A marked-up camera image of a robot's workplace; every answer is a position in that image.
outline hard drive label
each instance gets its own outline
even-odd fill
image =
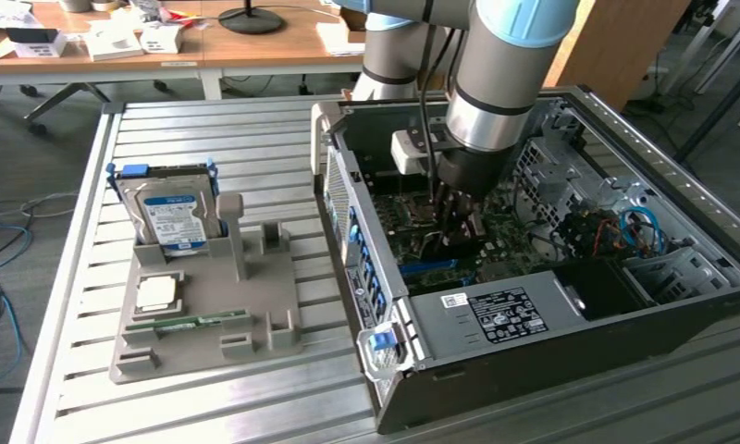
[[[206,245],[203,221],[194,214],[198,208],[195,196],[152,197],[144,203],[159,244],[164,248],[191,250]]]
[[[486,338],[495,344],[549,331],[522,287],[468,298],[468,304]]]

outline white box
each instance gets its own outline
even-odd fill
[[[140,45],[150,54],[178,54],[184,41],[180,25],[147,28],[140,36]]]
[[[61,57],[63,56],[63,51],[65,50],[65,43],[68,43],[68,40],[65,38],[65,35],[63,34],[63,32],[60,32],[59,30],[23,30],[23,31],[47,31],[47,37],[43,37],[40,35],[40,38],[37,39],[37,42],[29,42],[28,40],[36,40],[32,37],[28,38],[23,38],[20,42],[16,42],[13,39],[11,39],[11,41],[13,42],[13,50],[16,51],[16,56],[21,57],[21,58],[29,58],[29,57]],[[55,35],[55,40],[52,40],[52,42],[44,42],[43,40],[45,38],[51,38],[52,34],[57,33],[57,35]]]
[[[146,55],[131,30],[91,31],[86,34],[86,44],[94,62]]]

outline metal slatted table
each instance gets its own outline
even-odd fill
[[[740,315],[669,356],[375,434],[311,188],[310,109],[323,100],[338,97],[136,104],[104,114],[11,442],[740,442]],[[222,189],[244,194],[243,226],[283,220],[291,232],[304,352],[116,386],[107,367],[135,232],[106,165],[208,157]]]

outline red wire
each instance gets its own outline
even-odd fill
[[[593,255],[598,255],[598,247],[601,247],[601,234],[603,233],[603,227],[611,224],[611,219],[603,219],[598,227],[598,234],[595,235],[595,248],[593,249]]]

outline black lamp base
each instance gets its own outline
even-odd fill
[[[240,34],[268,34],[286,25],[280,16],[258,7],[252,8],[252,16],[247,15],[246,8],[228,9],[220,14],[220,23],[228,30]]]

